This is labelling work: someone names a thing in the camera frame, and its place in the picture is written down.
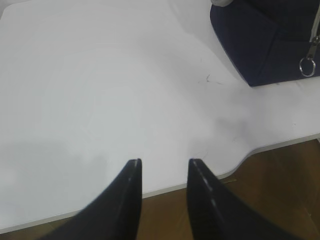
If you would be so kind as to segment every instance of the navy bag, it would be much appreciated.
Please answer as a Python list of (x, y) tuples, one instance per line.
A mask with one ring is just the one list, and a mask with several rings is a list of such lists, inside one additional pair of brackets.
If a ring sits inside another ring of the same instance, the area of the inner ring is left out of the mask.
[(211, 23), (250, 86), (320, 76), (320, 0), (223, 1), (212, 5)]

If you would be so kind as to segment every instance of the wooden floor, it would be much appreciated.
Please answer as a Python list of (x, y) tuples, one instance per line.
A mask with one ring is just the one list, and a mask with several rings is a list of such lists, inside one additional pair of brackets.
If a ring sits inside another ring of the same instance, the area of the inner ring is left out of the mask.
[[(320, 144), (308, 141), (248, 158), (225, 185), (260, 214), (305, 240), (320, 240)], [(192, 240), (186, 190), (142, 203), (138, 240)], [(34, 240), (68, 219), (0, 235)]]

